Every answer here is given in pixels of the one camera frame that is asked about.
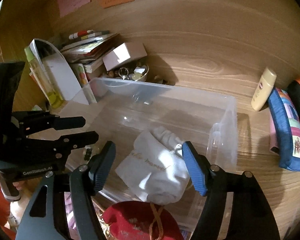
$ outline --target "white box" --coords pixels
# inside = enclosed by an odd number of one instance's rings
[[[147,56],[141,42],[125,42],[103,57],[107,71]]]

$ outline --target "white drawstring pouch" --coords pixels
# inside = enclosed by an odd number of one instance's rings
[[[158,205],[175,203],[190,178],[182,159],[182,143],[162,126],[144,130],[115,171],[140,200]]]

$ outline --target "plastic container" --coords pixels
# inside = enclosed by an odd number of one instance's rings
[[[91,88],[97,103],[85,105],[84,90]],[[90,81],[61,111],[61,117],[83,116],[83,129],[41,134],[55,139],[61,134],[95,130],[101,149],[108,140],[116,144],[116,159],[102,195],[113,202],[138,200],[115,173],[115,168],[133,149],[133,142],[142,130],[164,126],[182,140],[193,143],[199,154],[225,171],[235,171],[237,162],[237,112],[232,96],[204,90],[160,84],[96,78]],[[67,168],[73,170],[86,163],[83,149],[72,151]],[[166,206],[180,228],[193,231],[205,198],[187,190],[182,199]]]

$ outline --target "wooden surface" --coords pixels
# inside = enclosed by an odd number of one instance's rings
[[[13,12],[8,8],[12,2]],[[32,9],[35,13],[29,11],[33,6],[39,6]],[[237,171],[254,173],[281,237],[298,221],[300,173],[278,168],[279,157],[269,152],[269,110],[255,112],[250,105],[265,67],[276,71],[276,85],[281,88],[300,76],[300,8],[294,0],[135,0],[107,9],[101,8],[99,0],[91,0],[63,18],[56,0],[21,0],[20,4],[7,0],[2,10],[0,40],[5,59],[19,58],[32,38],[67,36],[82,29],[110,30],[126,41],[143,42],[150,77],[160,74],[179,86],[235,96]],[[23,20],[15,27],[11,20],[20,14]],[[35,90],[30,81],[23,81],[20,88]],[[29,95],[20,90],[16,109],[28,108],[36,94],[27,102]]]

